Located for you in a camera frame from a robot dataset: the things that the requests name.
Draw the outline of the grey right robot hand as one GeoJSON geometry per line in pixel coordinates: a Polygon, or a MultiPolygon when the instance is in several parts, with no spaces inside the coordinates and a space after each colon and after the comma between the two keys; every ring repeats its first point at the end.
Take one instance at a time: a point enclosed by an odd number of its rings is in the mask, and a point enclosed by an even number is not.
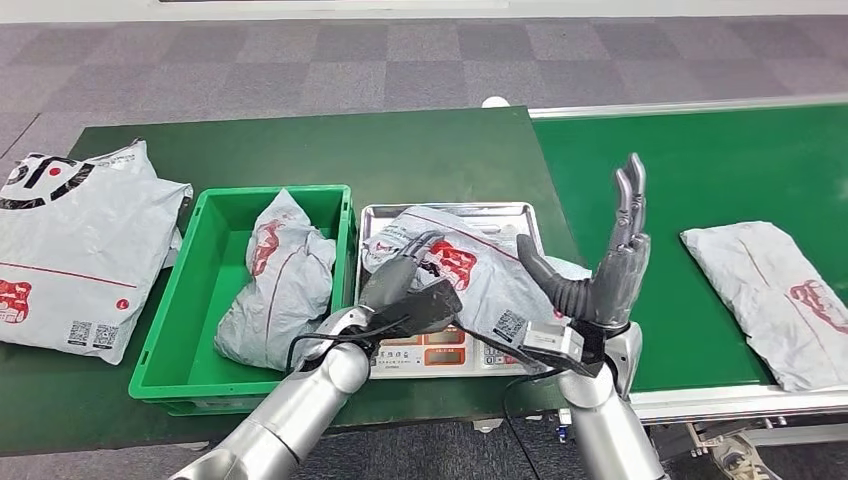
{"type": "Polygon", "coordinates": [[[620,329],[630,321],[648,265],[651,240],[645,232],[646,170],[637,153],[618,168],[619,192],[608,248],[589,279],[570,280],[538,254],[529,236],[516,237],[518,259],[559,313],[600,328],[620,329]]]}

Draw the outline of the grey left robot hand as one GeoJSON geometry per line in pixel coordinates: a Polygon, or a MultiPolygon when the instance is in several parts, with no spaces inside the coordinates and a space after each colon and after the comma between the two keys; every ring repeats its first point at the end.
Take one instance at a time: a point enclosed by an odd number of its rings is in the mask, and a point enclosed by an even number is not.
{"type": "Polygon", "coordinates": [[[430,230],[410,240],[371,274],[360,291],[358,304],[377,311],[405,298],[426,252],[443,239],[441,232],[430,230]]]}

